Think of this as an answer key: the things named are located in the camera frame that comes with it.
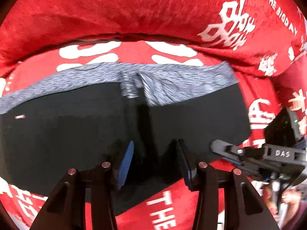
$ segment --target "screw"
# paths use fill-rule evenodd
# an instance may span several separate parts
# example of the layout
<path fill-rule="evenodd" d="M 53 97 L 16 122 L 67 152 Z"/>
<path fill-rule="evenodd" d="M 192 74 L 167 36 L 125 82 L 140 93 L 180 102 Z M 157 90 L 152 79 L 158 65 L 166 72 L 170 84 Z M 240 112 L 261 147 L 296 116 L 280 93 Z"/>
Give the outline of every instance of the screw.
<path fill-rule="evenodd" d="M 205 162 L 200 162 L 198 165 L 200 168 L 203 168 L 203 169 L 208 167 L 208 164 Z"/>
<path fill-rule="evenodd" d="M 110 167 L 111 164 L 109 162 L 104 162 L 104 163 L 102 163 L 101 166 L 106 169 L 106 168 Z"/>
<path fill-rule="evenodd" d="M 74 175 L 76 172 L 77 172 L 77 170 L 74 169 L 74 168 L 68 170 L 68 174 L 70 174 L 70 175 Z"/>
<path fill-rule="evenodd" d="M 241 175 L 241 174 L 242 174 L 242 171 L 239 170 L 239 169 L 234 169 L 234 170 L 233 170 L 233 173 L 234 173 L 235 175 Z"/>

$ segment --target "red pillow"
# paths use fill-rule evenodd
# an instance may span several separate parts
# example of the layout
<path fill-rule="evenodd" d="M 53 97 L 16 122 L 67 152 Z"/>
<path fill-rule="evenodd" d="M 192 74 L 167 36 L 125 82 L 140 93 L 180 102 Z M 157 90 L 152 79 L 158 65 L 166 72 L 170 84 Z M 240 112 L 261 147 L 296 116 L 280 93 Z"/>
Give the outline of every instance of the red pillow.
<path fill-rule="evenodd" d="M 95 41 L 94 44 L 90 44 L 78 41 L 72 45 L 34 55 L 18 63 L 15 70 L 7 77 L 3 95 L 24 89 L 57 71 L 100 62 L 212 66 L 219 64 L 221 60 L 196 52 L 184 45 L 174 46 L 166 42 Z"/>
<path fill-rule="evenodd" d="M 305 24 L 293 0 L 18 0 L 0 28 L 0 76 L 25 56 L 86 36 L 168 37 L 271 76 L 300 53 Z"/>
<path fill-rule="evenodd" d="M 306 134 L 307 127 L 307 56 L 302 54 L 281 75 L 272 78 L 277 96 L 283 107 L 296 112 L 300 133 Z"/>

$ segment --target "black cloth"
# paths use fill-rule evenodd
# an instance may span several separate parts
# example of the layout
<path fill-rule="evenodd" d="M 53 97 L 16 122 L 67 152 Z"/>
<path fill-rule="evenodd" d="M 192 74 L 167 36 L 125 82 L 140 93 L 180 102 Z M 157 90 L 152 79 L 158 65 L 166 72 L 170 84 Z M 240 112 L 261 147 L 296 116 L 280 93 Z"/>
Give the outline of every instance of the black cloth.
<path fill-rule="evenodd" d="M 165 106 L 147 106 L 122 96 L 119 83 L 89 85 L 27 101 L 0 116 L 0 176 L 32 193 L 48 196 L 69 168 L 94 168 L 133 140 L 135 155 L 126 184 L 112 192 L 116 215 L 181 178 L 170 144 L 183 139 L 199 160 L 219 156 L 209 143 L 239 145 L 251 133 L 238 84 Z"/>

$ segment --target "white chinese character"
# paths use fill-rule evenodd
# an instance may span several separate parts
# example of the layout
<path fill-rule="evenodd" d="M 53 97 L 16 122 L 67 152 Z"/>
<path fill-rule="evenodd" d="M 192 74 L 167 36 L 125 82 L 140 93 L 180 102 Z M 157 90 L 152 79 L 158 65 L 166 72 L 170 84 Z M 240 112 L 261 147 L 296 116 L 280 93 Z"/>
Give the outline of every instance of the white chinese character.
<path fill-rule="evenodd" d="M 290 107 L 290 110 L 294 112 L 302 109 L 302 112 L 304 112 L 306 110 L 305 108 L 306 97 L 304 97 L 302 89 L 300 89 L 298 93 L 299 94 L 297 94 L 297 92 L 292 93 L 294 98 L 288 101 L 289 103 L 293 103 L 293 105 Z"/>
<path fill-rule="evenodd" d="M 300 19 L 301 19 L 301 14 L 302 14 L 302 11 L 300 10 L 300 8 L 297 6 L 297 12 L 299 13 L 300 15 Z"/>
<path fill-rule="evenodd" d="M 35 194 L 33 194 L 32 197 L 33 197 L 34 199 L 43 200 L 43 201 L 46 201 L 46 200 L 48 199 L 47 196 L 41 197 L 41 196 L 37 196 L 37 195 L 35 195 Z"/>
<path fill-rule="evenodd" d="M 253 141 L 253 146 L 257 145 L 257 148 L 261 148 L 263 144 L 265 144 L 265 139 L 256 139 Z"/>
<path fill-rule="evenodd" d="M 2 97 L 6 84 L 7 84 L 6 80 L 4 78 L 0 78 L 0 98 Z"/>
<path fill-rule="evenodd" d="M 13 195 L 10 191 L 9 184 L 0 177 L 0 194 L 6 193 L 10 198 L 13 198 Z"/>
<path fill-rule="evenodd" d="M 167 53 L 174 56 L 183 56 L 183 57 L 194 57 L 197 55 L 197 51 L 183 44 L 172 45 L 162 41 L 145 41 L 145 43 L 147 43 L 153 49 L 161 53 Z"/>
<path fill-rule="evenodd" d="M 290 59 L 291 61 L 293 61 L 294 58 L 295 58 L 295 56 L 294 56 L 294 51 L 293 51 L 293 47 L 289 47 L 289 49 L 288 49 L 288 54 L 289 54 L 289 59 Z"/>
<path fill-rule="evenodd" d="M 28 203 L 28 204 L 30 204 L 30 205 L 33 205 L 33 203 L 31 202 L 31 200 L 30 200 L 30 198 L 29 197 L 24 197 L 23 195 L 27 195 L 27 196 L 31 196 L 31 193 L 29 192 L 29 191 L 26 191 L 26 190 L 21 190 L 21 189 L 19 189 L 18 187 L 16 187 L 15 185 L 11 185 L 11 187 L 13 188 L 13 189 L 16 189 L 16 191 L 17 191 L 17 193 L 18 193 L 18 195 L 16 195 L 16 197 L 18 198 L 18 199 L 21 199 L 22 201 L 24 201 L 24 202 L 26 202 L 26 203 Z"/>
<path fill-rule="evenodd" d="M 246 139 L 246 140 L 242 143 L 242 147 L 245 148 L 245 147 L 249 147 L 249 146 L 251 146 L 250 141 L 249 141 L 249 139 Z"/>
<path fill-rule="evenodd" d="M 299 128 L 300 128 L 300 134 L 305 135 L 306 134 L 306 127 L 307 127 L 307 117 L 303 117 L 303 119 L 298 122 Z"/>
<path fill-rule="evenodd" d="M 251 103 L 248 109 L 248 117 L 251 123 L 252 130 L 264 129 L 275 118 L 274 113 L 268 113 L 268 112 L 261 111 L 260 106 L 259 106 L 260 103 L 266 104 L 266 105 L 271 104 L 270 101 L 266 99 L 262 99 L 262 98 L 259 98 L 255 100 L 253 103 Z"/>
<path fill-rule="evenodd" d="M 35 217 L 37 216 L 38 212 L 30 205 L 30 206 L 26 206 L 24 205 L 20 200 L 17 200 L 19 206 L 21 207 L 21 210 L 25 213 L 25 215 L 27 217 L 29 217 L 32 221 L 34 221 Z"/>
<path fill-rule="evenodd" d="M 94 56 L 111 51 L 119 47 L 120 41 L 109 41 L 107 43 L 94 44 L 89 48 L 79 50 L 79 45 L 70 45 L 59 49 L 59 55 L 64 59 L 77 59 L 79 57 Z"/>
<path fill-rule="evenodd" d="M 260 60 L 258 70 L 264 72 L 265 76 L 272 76 L 274 73 L 276 73 L 276 69 L 274 68 L 274 60 L 276 59 L 277 55 L 277 53 L 272 56 L 265 55 Z"/>
<path fill-rule="evenodd" d="M 304 48 L 304 45 L 305 45 L 305 42 L 304 42 L 304 36 L 303 36 L 303 35 L 300 37 L 300 43 L 301 43 L 301 46 L 300 46 L 300 51 L 302 51 L 302 50 L 303 50 L 303 48 Z"/>
<path fill-rule="evenodd" d="M 199 59 L 188 59 L 185 62 L 179 62 L 157 54 L 152 55 L 151 59 L 158 64 L 176 64 L 196 67 L 202 67 L 204 65 Z"/>
<path fill-rule="evenodd" d="M 236 50 L 239 46 L 243 46 L 246 42 L 246 35 L 252 32 L 255 29 L 254 18 L 249 17 L 248 13 L 242 15 L 242 10 L 244 6 L 245 0 L 240 0 L 240 7 L 238 14 L 236 14 L 238 3 L 236 1 L 232 2 L 224 2 L 223 7 L 219 13 L 222 23 L 219 24 L 209 24 L 208 27 L 198 35 L 201 37 L 203 41 L 211 42 L 220 38 L 220 40 L 203 45 L 205 47 L 212 47 L 217 44 L 220 44 L 224 41 L 223 47 L 231 47 L 233 50 Z M 230 17 L 227 16 L 228 9 L 231 9 Z M 225 30 L 225 26 L 227 23 L 233 22 L 233 25 L 229 31 Z M 232 32 L 238 28 L 241 33 Z M 214 35 L 210 35 L 209 32 L 212 29 L 217 29 Z"/>

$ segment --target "red velvet fabric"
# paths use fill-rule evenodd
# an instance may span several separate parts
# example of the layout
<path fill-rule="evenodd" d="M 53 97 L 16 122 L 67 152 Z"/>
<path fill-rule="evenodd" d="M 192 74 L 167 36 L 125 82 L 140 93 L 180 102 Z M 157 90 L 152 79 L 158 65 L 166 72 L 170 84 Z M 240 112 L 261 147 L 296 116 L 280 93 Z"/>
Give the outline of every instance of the red velvet fabric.
<path fill-rule="evenodd" d="M 307 115 L 307 56 L 302 54 L 293 64 L 281 75 L 272 78 L 277 96 L 285 107 L 291 108 L 297 113 L 298 119 L 304 120 L 306 125 Z"/>
<path fill-rule="evenodd" d="M 262 77 L 290 66 L 305 24 L 293 0 L 18 0 L 0 28 L 0 76 L 25 56 L 88 36 L 168 38 Z"/>

